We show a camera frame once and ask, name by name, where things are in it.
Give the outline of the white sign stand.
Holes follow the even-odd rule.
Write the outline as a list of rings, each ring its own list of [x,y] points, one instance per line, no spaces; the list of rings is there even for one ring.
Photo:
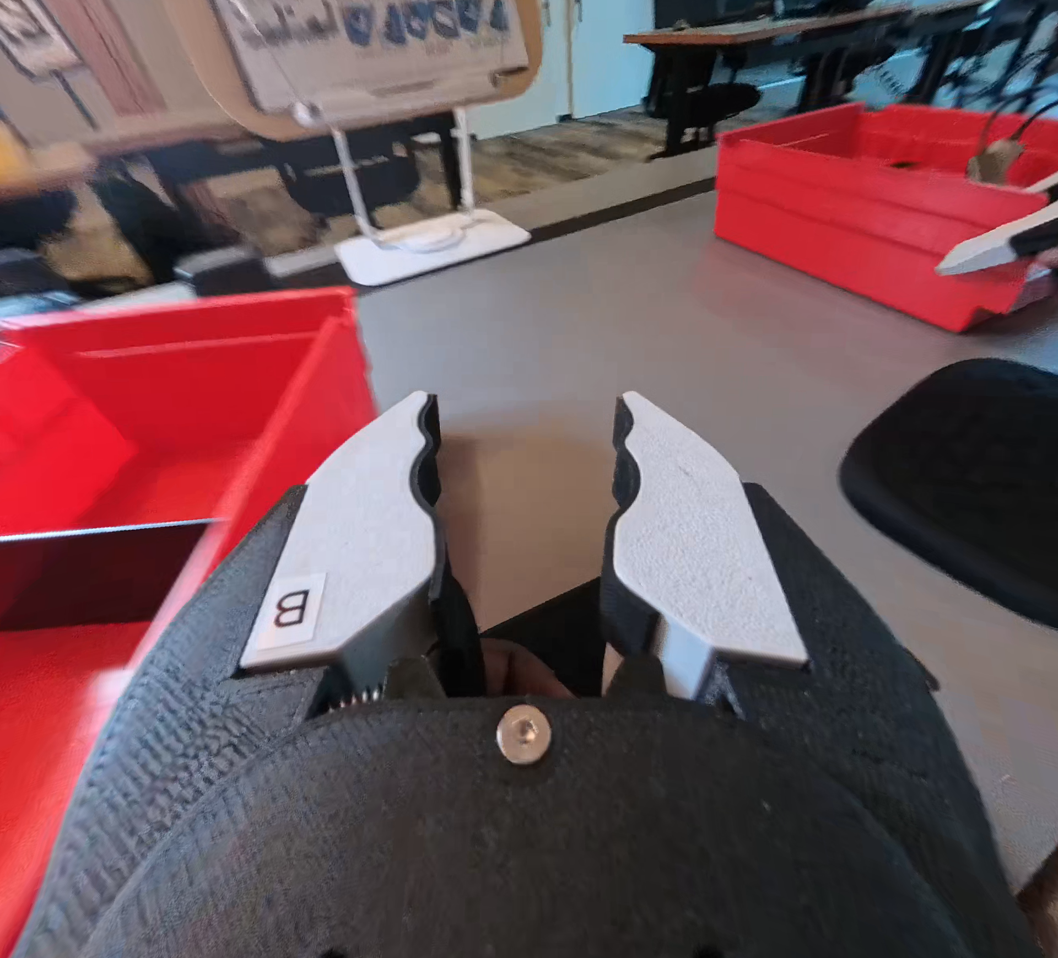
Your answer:
[[[442,135],[441,147],[454,165],[450,171],[457,187],[454,210],[388,229],[377,225],[377,207],[403,200],[418,186],[416,160],[406,153],[416,124],[339,131],[338,121],[326,118],[317,104],[296,102],[292,112],[302,127],[327,130],[333,139],[338,176],[350,201],[358,233],[326,241],[312,251],[327,250],[355,287],[378,289],[527,245],[527,230],[475,201],[466,108],[431,118],[434,130]]]

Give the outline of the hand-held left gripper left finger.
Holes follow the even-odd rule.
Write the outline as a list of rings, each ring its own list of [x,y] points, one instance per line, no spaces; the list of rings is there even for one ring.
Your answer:
[[[484,695],[484,649],[437,504],[438,398],[413,392],[305,484],[240,659],[250,674],[336,665],[380,695],[390,665],[426,658],[454,698]]]

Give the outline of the black foam pad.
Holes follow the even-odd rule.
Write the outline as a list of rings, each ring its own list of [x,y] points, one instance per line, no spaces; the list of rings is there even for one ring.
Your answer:
[[[916,383],[853,440],[869,524],[997,605],[1057,628],[1057,376],[999,358]]]

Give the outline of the black bin divider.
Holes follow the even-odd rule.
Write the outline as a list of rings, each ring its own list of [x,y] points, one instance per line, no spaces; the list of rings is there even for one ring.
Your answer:
[[[1,630],[150,621],[208,519],[1,538]]]

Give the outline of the long wooden table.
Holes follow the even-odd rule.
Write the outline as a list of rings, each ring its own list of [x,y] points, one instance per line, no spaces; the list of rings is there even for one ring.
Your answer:
[[[694,69],[703,66],[711,78],[720,60],[734,60],[735,70],[758,65],[758,54],[770,49],[777,58],[804,61],[806,76],[796,114],[827,107],[836,98],[845,61],[851,52],[867,52],[893,30],[905,25],[912,8],[889,4],[824,16],[759,18],[727,25],[682,30],[650,30],[627,34],[625,46],[646,49],[665,72],[668,110],[665,143],[653,159],[687,152],[685,131],[691,126],[690,100]]]

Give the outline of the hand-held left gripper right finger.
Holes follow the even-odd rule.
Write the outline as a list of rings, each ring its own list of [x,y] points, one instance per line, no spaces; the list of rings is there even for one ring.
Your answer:
[[[720,451],[638,392],[615,406],[615,514],[601,622],[622,661],[697,701],[720,663],[803,670],[808,650],[750,505]]]

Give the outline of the red divided plastic bin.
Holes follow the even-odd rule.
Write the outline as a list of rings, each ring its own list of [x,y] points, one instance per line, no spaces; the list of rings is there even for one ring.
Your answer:
[[[1,630],[1,941],[15,948],[120,681],[376,415],[347,288],[2,321],[2,536],[208,519],[150,621]]]

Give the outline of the white sign black pattern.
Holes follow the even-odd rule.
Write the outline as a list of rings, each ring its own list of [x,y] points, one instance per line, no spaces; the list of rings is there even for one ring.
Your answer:
[[[1,50],[22,77],[55,83],[89,129],[99,131],[98,121],[69,79],[87,64],[44,0],[1,0]]]

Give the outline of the tan rounded board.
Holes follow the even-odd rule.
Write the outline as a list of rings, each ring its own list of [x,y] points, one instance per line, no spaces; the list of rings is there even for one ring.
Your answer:
[[[231,50],[219,29],[208,0],[162,0],[180,42],[191,61],[193,69],[209,96],[219,107],[248,131],[278,141],[292,141],[307,137],[310,128],[302,127],[291,118],[272,118],[256,110],[249,98],[239,74],[233,64]],[[491,105],[514,100],[524,93],[536,78],[543,60],[543,28],[539,0],[517,0],[522,26],[526,31],[530,47],[530,68],[518,77],[503,82],[496,95],[491,100],[478,101],[461,108]],[[427,112],[414,110],[398,116],[395,112],[384,112],[383,116],[370,122],[338,120],[338,129],[351,131],[373,127],[387,122],[404,121],[411,118],[432,116],[458,108]]]

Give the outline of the grey USB hub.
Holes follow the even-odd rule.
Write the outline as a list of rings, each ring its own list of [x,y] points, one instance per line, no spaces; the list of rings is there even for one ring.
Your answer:
[[[979,149],[968,161],[966,178],[979,184],[1004,186],[1013,166],[1024,152],[1023,143],[1013,137],[998,139]]]

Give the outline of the dark grey power box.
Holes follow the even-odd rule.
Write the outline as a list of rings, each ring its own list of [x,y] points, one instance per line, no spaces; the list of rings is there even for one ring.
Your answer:
[[[227,299],[279,288],[260,251],[248,245],[185,256],[176,263],[175,281],[188,286],[197,299]]]

